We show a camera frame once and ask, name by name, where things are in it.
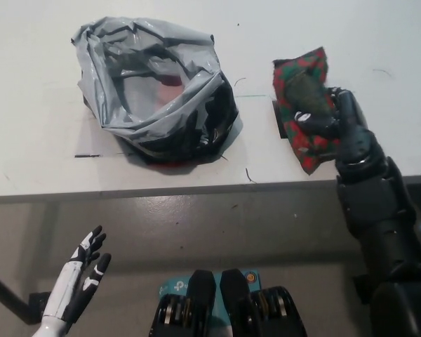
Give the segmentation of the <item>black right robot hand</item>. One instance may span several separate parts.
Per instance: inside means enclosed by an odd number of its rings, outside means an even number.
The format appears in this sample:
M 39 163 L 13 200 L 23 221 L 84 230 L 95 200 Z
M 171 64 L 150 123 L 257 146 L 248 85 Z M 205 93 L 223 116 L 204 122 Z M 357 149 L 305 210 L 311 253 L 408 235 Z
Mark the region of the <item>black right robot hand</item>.
M 345 166 L 374 165 L 385 160 L 384 151 L 350 90 L 330 87 L 325 92 L 306 95 L 298 101 L 294 120 L 307 136 L 338 141 L 336 160 Z

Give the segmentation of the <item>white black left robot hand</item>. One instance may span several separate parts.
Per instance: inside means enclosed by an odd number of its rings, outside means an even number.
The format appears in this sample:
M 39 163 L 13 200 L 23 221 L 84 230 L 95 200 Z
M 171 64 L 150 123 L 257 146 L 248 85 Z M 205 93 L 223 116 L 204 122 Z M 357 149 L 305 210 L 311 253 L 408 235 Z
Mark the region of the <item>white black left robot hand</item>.
M 43 317 L 73 324 L 87 308 L 107 271 L 112 256 L 100 254 L 106 234 L 102 226 L 89 232 L 64 264 L 48 298 Z

